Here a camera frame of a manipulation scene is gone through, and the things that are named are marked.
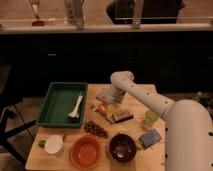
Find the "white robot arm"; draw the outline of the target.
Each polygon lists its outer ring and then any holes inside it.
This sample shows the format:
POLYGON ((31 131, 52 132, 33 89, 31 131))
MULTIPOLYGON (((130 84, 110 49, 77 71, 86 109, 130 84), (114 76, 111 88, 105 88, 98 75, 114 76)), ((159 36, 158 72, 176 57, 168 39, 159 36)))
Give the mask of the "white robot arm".
POLYGON ((213 171, 213 122, 203 105, 142 89, 130 71, 113 72, 110 82, 114 98, 127 92, 165 122, 165 171, 213 171))

